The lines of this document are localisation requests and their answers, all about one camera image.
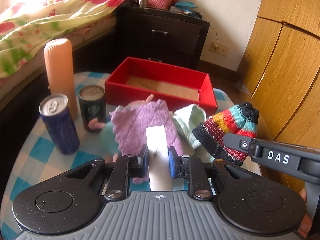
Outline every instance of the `nightstand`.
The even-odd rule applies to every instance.
[[[119,51],[127,56],[196,69],[210,23],[169,10],[122,7]]]

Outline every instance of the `red cardboard box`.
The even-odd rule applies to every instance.
[[[161,62],[126,58],[105,82],[106,102],[126,106],[135,100],[163,99],[175,111],[198,104],[207,115],[217,110],[209,75],[196,70]]]

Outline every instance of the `knitted hat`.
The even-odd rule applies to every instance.
[[[223,136],[230,132],[254,138],[258,118],[259,111],[246,102],[215,114],[192,132],[214,158],[241,166],[247,154],[225,147],[222,143]]]

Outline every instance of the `drawer handle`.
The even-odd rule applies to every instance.
[[[154,57],[148,57],[148,60],[153,60],[153,61],[157,61],[157,62],[162,62],[162,59],[157,59]]]
[[[168,32],[152,30],[152,34],[156,34],[156,33],[161,33],[161,34],[163,34],[163,36],[167,36],[168,35]]]

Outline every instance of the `blue can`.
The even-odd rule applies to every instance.
[[[39,112],[57,149],[62,154],[76,152],[80,141],[70,116],[67,96],[55,94],[46,97],[39,106]]]

